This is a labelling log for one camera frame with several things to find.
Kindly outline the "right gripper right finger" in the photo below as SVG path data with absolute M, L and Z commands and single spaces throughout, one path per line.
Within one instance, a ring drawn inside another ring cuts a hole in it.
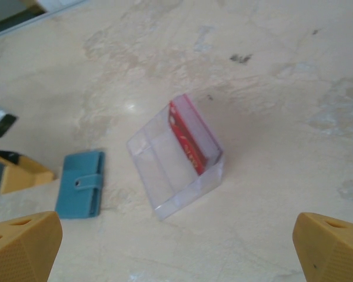
M 307 282 L 353 282 L 353 223 L 300 213 L 292 240 Z

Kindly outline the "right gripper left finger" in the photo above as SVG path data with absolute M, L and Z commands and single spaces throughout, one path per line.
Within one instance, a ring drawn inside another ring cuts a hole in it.
M 61 241 L 55 211 L 0 222 L 0 282 L 47 282 Z

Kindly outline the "teal card holder wallet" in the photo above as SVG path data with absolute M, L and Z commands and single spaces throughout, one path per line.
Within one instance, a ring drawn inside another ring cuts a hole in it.
M 55 211 L 61 219 L 99 215 L 104 186 L 105 153 L 92 150 L 64 158 Z

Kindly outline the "red credit card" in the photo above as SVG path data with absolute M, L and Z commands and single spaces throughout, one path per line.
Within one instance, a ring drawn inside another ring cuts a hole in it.
M 179 95 L 170 101 L 168 122 L 198 175 L 220 160 L 223 149 L 188 95 Z

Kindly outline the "aluminium table edge rail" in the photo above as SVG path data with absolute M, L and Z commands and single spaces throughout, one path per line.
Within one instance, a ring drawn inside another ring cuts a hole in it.
M 0 0 L 0 36 L 86 0 Z

